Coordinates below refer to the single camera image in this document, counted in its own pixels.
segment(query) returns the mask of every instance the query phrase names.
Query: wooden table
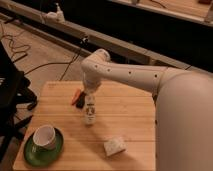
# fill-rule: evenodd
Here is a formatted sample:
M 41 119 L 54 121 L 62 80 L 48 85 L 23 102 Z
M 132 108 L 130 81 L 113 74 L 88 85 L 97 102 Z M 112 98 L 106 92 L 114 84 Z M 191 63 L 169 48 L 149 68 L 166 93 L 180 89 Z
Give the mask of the wooden table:
M 131 0 L 118 0 L 121 2 L 131 3 Z M 196 17 L 205 18 L 210 8 L 209 4 L 198 3 L 198 0 L 140 0 L 140 4 L 154 7 L 166 7 L 170 12 L 180 12 Z
M 154 171 L 155 107 L 151 94 L 123 84 L 103 81 L 96 98 L 96 123 L 84 124 L 84 110 L 70 105 L 81 82 L 47 82 L 41 93 L 34 117 L 27 129 L 13 165 L 14 171 Z M 47 168 L 29 166 L 23 158 L 23 147 L 34 130 L 52 124 L 64 136 L 63 151 Z M 125 152 L 106 157 L 103 143 L 122 136 Z

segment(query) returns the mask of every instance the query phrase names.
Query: cup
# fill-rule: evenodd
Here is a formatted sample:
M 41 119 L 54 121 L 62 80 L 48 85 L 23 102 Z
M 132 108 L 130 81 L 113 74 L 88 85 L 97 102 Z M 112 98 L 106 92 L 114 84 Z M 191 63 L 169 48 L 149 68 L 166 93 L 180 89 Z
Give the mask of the cup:
M 33 135 L 32 152 L 35 153 L 39 149 L 53 150 L 56 147 L 55 129 L 52 125 L 42 125 L 36 129 Z

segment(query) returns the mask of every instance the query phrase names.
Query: green plate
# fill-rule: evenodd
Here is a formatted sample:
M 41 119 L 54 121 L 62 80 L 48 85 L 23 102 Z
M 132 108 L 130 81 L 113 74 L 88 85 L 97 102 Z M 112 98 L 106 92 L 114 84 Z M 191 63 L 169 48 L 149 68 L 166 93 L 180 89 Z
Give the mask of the green plate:
M 54 162 L 63 146 L 63 136 L 61 132 L 55 128 L 56 132 L 56 148 L 53 150 L 40 149 L 38 152 L 33 153 L 33 134 L 28 138 L 24 146 L 24 158 L 28 164 L 34 167 L 45 167 Z

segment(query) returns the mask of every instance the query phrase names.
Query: black chair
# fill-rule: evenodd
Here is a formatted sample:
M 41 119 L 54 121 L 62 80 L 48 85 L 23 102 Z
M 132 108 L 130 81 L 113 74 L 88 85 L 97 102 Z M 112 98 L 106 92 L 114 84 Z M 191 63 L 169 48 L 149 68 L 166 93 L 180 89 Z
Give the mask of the black chair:
M 19 132 L 19 129 L 26 126 L 32 117 L 29 116 L 15 123 L 16 105 L 29 103 L 27 108 L 31 110 L 37 104 L 37 97 L 28 88 L 29 85 L 30 81 L 24 77 L 24 72 L 15 67 L 0 42 L 0 136 L 3 136 L 0 144 L 0 162 L 11 139 L 13 137 L 23 139 L 24 135 Z

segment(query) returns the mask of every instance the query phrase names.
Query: small white box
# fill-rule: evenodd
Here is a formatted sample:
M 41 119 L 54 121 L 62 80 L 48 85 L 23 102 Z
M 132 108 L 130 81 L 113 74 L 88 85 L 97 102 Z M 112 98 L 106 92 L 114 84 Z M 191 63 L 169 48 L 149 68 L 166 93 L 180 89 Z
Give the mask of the small white box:
M 126 145 L 122 137 L 112 138 L 104 143 L 104 149 L 107 156 L 126 150 Z

